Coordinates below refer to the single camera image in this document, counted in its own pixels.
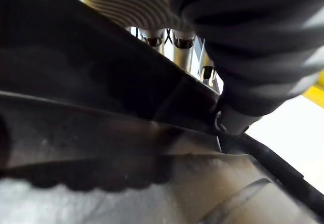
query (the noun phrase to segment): ribbed flexible hose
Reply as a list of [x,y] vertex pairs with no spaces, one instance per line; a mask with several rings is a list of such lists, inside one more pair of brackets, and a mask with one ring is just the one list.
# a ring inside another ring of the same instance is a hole
[[216,126],[231,135],[303,93],[324,68],[324,0],[84,1],[125,27],[191,24],[224,81]]

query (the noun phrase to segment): metal rod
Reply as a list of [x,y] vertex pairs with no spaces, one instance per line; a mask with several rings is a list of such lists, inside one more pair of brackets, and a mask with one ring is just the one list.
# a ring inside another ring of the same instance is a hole
[[214,62],[209,58],[205,50],[205,41],[202,45],[201,55],[199,60],[199,78],[200,80],[212,87],[215,91],[219,93],[219,87],[216,80],[216,70],[214,68]]
[[164,55],[164,29],[144,30],[140,29],[141,39],[155,51]]
[[173,32],[173,62],[190,73],[195,34],[193,32]]

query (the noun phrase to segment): yellow plastic part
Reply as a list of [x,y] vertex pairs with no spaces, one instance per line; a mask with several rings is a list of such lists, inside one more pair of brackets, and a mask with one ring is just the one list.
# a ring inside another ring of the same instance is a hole
[[306,98],[324,108],[324,87],[312,86],[303,94]]

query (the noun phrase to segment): white surface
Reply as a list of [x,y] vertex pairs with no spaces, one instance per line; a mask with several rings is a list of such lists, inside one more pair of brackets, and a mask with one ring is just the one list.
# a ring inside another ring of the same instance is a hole
[[247,134],[267,145],[324,194],[324,109],[303,96],[286,101]]

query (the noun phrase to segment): chrome metal tube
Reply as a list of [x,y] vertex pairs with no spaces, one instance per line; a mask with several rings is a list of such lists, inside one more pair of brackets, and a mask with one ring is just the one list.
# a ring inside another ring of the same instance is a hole
[[195,34],[193,32],[173,32],[173,62],[190,73]]
[[204,42],[199,60],[199,78],[204,84],[213,87],[213,80],[215,80],[215,77],[216,71],[214,69],[214,63],[205,50]]
[[165,29],[158,30],[144,30],[140,29],[141,39],[155,51],[164,55],[164,31]]

